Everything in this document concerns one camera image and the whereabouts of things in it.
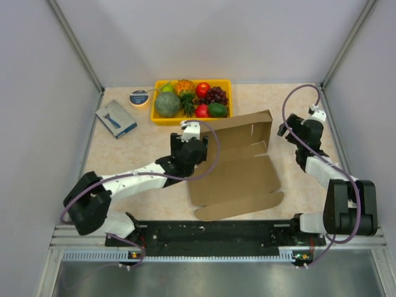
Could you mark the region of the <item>brown cardboard box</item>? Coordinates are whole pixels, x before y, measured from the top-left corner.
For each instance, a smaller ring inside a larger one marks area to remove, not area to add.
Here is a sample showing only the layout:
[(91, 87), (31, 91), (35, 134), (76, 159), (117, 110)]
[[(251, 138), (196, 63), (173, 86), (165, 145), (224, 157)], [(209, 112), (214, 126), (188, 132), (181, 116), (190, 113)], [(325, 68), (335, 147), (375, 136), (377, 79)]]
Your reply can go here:
[(188, 182), (198, 220), (210, 222), (280, 205), (284, 193), (268, 154), (269, 110), (212, 121), (202, 126), (207, 159)]

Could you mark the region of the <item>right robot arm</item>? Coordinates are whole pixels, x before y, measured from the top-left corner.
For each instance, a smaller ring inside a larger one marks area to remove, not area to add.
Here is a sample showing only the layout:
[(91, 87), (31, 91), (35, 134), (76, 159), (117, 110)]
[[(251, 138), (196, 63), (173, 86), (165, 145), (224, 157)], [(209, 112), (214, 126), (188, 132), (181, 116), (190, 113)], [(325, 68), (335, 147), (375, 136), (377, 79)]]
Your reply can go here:
[(299, 213), (299, 223), (288, 230), (290, 240), (302, 245), (312, 233), (373, 236), (377, 232), (376, 187), (373, 182), (345, 176), (321, 149), (325, 113), (308, 119), (290, 114), (277, 134), (296, 145), (296, 162), (327, 190), (324, 210)]

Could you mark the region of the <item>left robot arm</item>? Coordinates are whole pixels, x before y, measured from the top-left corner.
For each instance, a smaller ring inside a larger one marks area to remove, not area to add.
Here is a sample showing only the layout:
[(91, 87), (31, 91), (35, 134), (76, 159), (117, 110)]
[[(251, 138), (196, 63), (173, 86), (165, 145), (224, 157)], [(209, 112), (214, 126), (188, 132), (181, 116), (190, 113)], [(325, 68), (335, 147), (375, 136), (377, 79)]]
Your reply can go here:
[(192, 176), (195, 167), (207, 158), (207, 136), (183, 141), (181, 135), (172, 133), (170, 139), (171, 154), (147, 166), (112, 176), (90, 171), (79, 179), (63, 202), (78, 234), (111, 233), (130, 246), (140, 240), (137, 219), (128, 212), (111, 211), (111, 203), (149, 189), (172, 186)]

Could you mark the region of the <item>red pink fruit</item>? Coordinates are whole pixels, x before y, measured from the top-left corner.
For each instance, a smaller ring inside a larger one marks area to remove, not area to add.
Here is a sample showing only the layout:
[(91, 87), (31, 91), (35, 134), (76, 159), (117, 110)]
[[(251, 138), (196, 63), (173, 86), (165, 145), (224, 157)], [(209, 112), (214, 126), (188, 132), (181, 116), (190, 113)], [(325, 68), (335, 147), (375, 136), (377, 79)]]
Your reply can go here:
[(210, 118), (209, 106), (205, 104), (199, 105), (195, 110), (195, 116), (197, 118)]

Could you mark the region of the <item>yellow plastic tray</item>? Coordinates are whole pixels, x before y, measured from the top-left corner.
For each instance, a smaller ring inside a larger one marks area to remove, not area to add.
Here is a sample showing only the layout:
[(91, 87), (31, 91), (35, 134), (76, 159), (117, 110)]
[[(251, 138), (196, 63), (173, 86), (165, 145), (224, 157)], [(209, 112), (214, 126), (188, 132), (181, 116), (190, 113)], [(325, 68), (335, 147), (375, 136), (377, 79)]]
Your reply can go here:
[[(178, 112), (178, 114), (175, 117), (172, 118), (165, 118), (163, 116), (160, 116), (156, 111), (155, 111), (155, 106), (154, 106), (154, 102), (155, 99), (157, 98), (157, 96), (159, 96), (159, 94), (161, 94), (160, 89), (167, 83), (171, 83), (173, 86), (176, 85), (176, 83), (178, 82), (178, 80), (158, 80), (155, 83), (155, 92), (153, 95), (153, 99), (152, 99), (152, 108), (151, 108), (151, 115), (150, 115), (150, 119), (157, 125), (159, 126), (178, 126), (180, 125), (180, 123), (182, 121), (187, 121), (187, 120), (191, 120), (191, 121), (197, 121), (197, 120), (201, 120), (201, 121), (205, 121), (205, 122), (209, 122), (209, 121), (214, 121), (216, 119), (220, 119), (220, 118), (197, 118), (194, 115), (192, 115), (190, 118), (188, 118), (187, 116), (184, 115), (183, 113), (183, 108), (181, 107), (180, 111)], [(194, 83), (194, 86), (196, 87), (198, 83), (201, 82), (206, 82), (208, 83), (211, 88), (213, 87), (220, 87), (222, 90), (224, 90), (227, 93), (228, 96), (228, 105), (226, 106), (228, 108), (228, 116), (227, 118), (232, 117), (233, 115), (233, 103), (232, 103), (232, 98), (231, 98), (231, 81), (228, 79), (212, 79), (212, 80), (192, 80), (192, 82)]]

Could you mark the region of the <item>green avocado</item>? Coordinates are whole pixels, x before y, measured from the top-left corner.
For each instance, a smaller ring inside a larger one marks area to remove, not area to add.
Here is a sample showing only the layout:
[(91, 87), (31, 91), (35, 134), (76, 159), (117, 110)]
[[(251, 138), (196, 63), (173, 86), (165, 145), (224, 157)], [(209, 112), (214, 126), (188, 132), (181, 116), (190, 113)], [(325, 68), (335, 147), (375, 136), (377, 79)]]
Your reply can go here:
[(217, 102), (209, 104), (208, 112), (213, 118), (226, 118), (228, 116), (228, 108)]

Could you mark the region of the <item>green pineapple leaves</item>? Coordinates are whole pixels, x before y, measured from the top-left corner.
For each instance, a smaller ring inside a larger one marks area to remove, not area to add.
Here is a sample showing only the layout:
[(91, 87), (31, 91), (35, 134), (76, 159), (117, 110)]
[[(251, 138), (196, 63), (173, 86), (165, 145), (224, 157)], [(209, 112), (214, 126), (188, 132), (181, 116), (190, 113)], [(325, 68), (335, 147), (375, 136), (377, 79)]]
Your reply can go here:
[(184, 93), (180, 97), (183, 113), (188, 118), (190, 118), (192, 115), (195, 114), (195, 107), (193, 100), (194, 100), (194, 95), (191, 93)]

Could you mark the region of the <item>green netted melon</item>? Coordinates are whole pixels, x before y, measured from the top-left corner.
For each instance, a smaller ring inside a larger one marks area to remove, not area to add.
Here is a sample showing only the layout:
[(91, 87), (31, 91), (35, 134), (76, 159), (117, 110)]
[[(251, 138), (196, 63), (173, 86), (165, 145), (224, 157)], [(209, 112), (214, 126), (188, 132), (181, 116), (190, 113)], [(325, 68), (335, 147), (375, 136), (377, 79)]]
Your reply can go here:
[(181, 102), (173, 92), (163, 92), (154, 102), (155, 111), (165, 118), (175, 117), (181, 109)]

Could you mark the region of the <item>purple grape bunch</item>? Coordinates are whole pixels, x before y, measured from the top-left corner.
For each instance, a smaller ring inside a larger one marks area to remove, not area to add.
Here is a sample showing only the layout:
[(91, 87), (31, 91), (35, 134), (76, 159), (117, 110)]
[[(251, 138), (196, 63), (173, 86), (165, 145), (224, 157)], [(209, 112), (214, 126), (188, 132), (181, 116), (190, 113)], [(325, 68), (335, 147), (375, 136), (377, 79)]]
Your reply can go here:
[(205, 98), (196, 98), (193, 100), (195, 105), (209, 105), (211, 103), (220, 103), (222, 105), (228, 105), (227, 93), (220, 87), (211, 88)]

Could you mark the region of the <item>red apple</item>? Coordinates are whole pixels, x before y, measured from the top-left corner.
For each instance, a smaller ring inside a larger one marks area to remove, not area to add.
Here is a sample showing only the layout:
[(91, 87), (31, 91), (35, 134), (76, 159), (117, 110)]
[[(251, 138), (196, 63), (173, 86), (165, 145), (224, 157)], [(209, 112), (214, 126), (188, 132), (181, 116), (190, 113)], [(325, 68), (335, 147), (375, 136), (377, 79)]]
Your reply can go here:
[(205, 98), (211, 86), (206, 82), (198, 83), (196, 86), (196, 95), (198, 98)]

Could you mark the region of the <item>tape roll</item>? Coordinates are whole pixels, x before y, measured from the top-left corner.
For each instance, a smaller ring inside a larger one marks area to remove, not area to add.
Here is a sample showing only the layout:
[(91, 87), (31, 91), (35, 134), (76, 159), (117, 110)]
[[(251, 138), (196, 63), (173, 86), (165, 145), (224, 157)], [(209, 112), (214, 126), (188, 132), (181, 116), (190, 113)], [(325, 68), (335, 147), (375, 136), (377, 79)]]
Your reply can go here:
[(129, 103), (137, 109), (146, 108), (149, 105), (149, 93), (146, 90), (135, 90), (129, 95)]

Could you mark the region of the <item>blue razor package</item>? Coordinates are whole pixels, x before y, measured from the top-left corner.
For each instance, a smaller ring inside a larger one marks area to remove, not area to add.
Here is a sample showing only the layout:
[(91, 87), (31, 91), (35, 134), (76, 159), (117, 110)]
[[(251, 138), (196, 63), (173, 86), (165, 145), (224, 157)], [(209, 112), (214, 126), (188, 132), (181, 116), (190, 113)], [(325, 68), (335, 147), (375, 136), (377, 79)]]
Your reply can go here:
[(116, 139), (120, 139), (137, 127), (132, 116), (115, 100), (95, 112)]

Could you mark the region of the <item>right aluminium frame post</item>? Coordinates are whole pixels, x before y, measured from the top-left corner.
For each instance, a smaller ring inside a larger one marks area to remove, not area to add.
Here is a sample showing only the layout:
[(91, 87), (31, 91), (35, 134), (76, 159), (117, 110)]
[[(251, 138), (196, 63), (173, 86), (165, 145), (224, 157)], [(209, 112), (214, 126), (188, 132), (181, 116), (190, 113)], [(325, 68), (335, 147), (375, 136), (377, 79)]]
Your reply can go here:
[(336, 75), (337, 71), (343, 64), (344, 60), (348, 56), (349, 51), (351, 50), (352, 46), (355, 43), (359, 33), (362, 31), (365, 23), (370, 18), (371, 14), (373, 13), (375, 7), (377, 6), (378, 0), (368, 0), (366, 1), (363, 10), (360, 12), (356, 22), (354, 23), (352, 29), (350, 30), (349, 34), (347, 35), (346, 40), (343, 42), (340, 51), (337, 53), (333, 63), (331, 64), (329, 70), (327, 71), (325, 77), (323, 78), (322, 82), (320, 83), (320, 87), (324, 92), (330, 83), (332, 82), (334, 76)]

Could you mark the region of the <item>aluminium frame post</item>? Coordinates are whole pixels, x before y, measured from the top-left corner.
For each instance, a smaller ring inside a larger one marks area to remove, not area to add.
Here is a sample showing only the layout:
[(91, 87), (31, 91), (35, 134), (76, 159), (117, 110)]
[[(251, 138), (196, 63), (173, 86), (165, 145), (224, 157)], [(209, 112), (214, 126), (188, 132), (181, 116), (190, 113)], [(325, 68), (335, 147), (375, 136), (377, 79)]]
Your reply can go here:
[(324, 92), (330, 83), (332, 82), (334, 76), (336, 75), (337, 71), (343, 64), (344, 60), (348, 56), (349, 51), (351, 50), (352, 46), (355, 43), (359, 33), (362, 31), (365, 23), (370, 18), (371, 14), (373, 13), (375, 7), (377, 6), (378, 0), (368, 0), (366, 1), (363, 10), (360, 12), (356, 22), (354, 23), (352, 29), (350, 30), (349, 34), (347, 35), (346, 40), (343, 42), (340, 51), (337, 53), (333, 63), (331, 64), (329, 70), (327, 71), (325, 77), (323, 78), (322, 82), (320, 83), (320, 87)]
[(67, 21), (66, 16), (64, 15), (60, 5), (55, 0), (46, 0), (46, 3), (49, 6), (49, 8), (51, 9), (53, 15), (55, 16), (58, 24), (61, 26), (61, 29), (66, 36), (66, 39), (68, 40), (73, 52), (77, 56), (77, 59), (79, 60), (85, 73), (88, 75), (90, 81), (95, 86), (95, 88), (98, 90), (98, 92), (100, 94), (103, 94), (104, 87), (102, 86), (98, 76), (96, 75), (95, 71), (93, 70), (93, 67), (92, 67), (90, 61), (88, 60), (88, 57), (84, 53), (84, 50), (81, 47), (73, 29), (69, 25), (69, 22)]

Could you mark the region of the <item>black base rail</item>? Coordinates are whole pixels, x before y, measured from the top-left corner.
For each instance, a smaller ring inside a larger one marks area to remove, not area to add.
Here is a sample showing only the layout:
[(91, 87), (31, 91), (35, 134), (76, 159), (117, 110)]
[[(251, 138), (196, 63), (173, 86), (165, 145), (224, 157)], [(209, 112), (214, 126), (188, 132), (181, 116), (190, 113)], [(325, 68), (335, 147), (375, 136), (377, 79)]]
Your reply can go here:
[(274, 256), (279, 247), (325, 245), (291, 220), (141, 221), (131, 239), (147, 256)]

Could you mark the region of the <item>left aluminium frame post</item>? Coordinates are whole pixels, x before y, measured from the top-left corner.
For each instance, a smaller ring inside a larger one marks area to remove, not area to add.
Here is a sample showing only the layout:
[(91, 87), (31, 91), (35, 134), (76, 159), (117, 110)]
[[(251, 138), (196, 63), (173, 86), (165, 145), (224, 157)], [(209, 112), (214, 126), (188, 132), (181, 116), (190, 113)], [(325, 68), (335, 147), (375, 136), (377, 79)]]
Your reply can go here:
[(92, 67), (90, 61), (88, 60), (88, 57), (84, 53), (84, 50), (81, 47), (73, 29), (69, 25), (69, 22), (67, 21), (66, 16), (64, 15), (60, 5), (55, 0), (46, 0), (46, 3), (49, 6), (49, 8), (51, 9), (53, 15), (55, 16), (58, 24), (61, 26), (61, 29), (66, 36), (66, 39), (68, 40), (73, 52), (77, 56), (77, 59), (79, 60), (85, 73), (88, 75), (90, 81), (95, 86), (95, 88), (98, 90), (98, 92), (100, 94), (103, 94), (104, 87), (102, 86), (98, 76), (96, 75), (95, 71), (93, 70), (93, 67)]

